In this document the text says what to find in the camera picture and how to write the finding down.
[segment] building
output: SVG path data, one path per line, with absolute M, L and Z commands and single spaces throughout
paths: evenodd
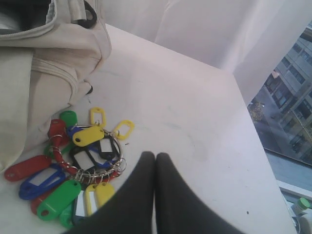
M 298 39 L 265 83 L 296 158 L 312 163 L 312 43 Z

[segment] bag strap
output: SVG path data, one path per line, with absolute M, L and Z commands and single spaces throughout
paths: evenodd
M 25 146 L 32 60 L 33 49 L 0 47 L 0 172 Z

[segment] table surface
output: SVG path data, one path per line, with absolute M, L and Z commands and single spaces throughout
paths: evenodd
M 105 109 L 107 129 L 123 119 L 136 127 L 122 142 L 127 169 L 142 151 L 167 152 L 198 197 L 247 234 L 295 229 L 233 75 L 108 25 L 113 51 L 90 81 L 94 92 L 71 107 L 79 124 Z M 19 161 L 42 153 L 43 145 Z M 61 233 L 20 200 L 20 182 L 0 179 L 1 233 Z

